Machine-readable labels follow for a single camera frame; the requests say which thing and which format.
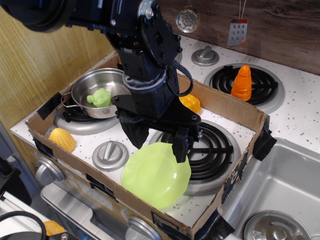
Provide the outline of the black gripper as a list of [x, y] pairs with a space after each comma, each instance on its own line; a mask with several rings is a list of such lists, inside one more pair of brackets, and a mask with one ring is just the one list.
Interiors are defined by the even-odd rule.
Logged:
[[133, 146], [140, 149], [150, 129], [172, 134], [172, 151], [177, 163], [186, 161], [189, 150], [200, 134], [201, 118], [179, 100], [176, 68], [160, 69], [151, 78], [124, 75], [130, 94], [117, 95], [111, 102], [117, 108], [122, 130]]

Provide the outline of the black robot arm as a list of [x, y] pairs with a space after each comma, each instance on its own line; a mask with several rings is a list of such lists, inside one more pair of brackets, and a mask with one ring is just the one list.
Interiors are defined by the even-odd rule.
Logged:
[[193, 87], [181, 92], [177, 73], [190, 73], [176, 60], [181, 38], [156, 1], [3, 0], [0, 5], [35, 32], [80, 26], [104, 34], [120, 58], [129, 90], [111, 98], [123, 131], [136, 148], [143, 146], [150, 129], [168, 133], [176, 161], [186, 160], [202, 136], [201, 118], [180, 101]]

